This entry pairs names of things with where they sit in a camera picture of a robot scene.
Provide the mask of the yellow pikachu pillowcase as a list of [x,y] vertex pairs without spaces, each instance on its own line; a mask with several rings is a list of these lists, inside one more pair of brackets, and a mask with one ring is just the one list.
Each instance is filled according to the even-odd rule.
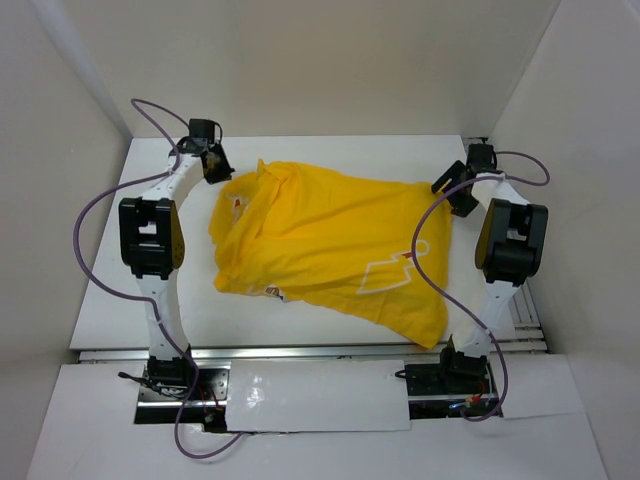
[[214,284],[357,316],[430,348],[448,323],[452,226],[425,182],[259,162],[218,195]]

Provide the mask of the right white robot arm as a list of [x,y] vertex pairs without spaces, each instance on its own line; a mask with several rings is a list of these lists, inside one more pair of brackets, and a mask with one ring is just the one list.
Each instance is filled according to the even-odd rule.
[[485,138],[470,144],[466,160],[454,162],[431,190],[447,196],[457,217],[465,218],[478,207],[484,211],[474,253],[475,267],[484,277],[481,308],[450,336],[436,369],[440,387],[457,392],[483,378],[503,311],[539,270],[548,209],[516,192]]

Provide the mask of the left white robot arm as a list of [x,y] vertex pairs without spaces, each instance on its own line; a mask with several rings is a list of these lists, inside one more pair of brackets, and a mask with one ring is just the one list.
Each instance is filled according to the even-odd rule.
[[197,374],[184,333],[177,273],[186,245],[179,209],[201,181],[215,184],[234,173],[222,146],[223,130],[208,119],[191,119],[188,134],[169,154],[168,173],[142,195],[118,205],[121,257],[145,303],[150,338],[146,372],[154,387],[184,399],[196,390]]

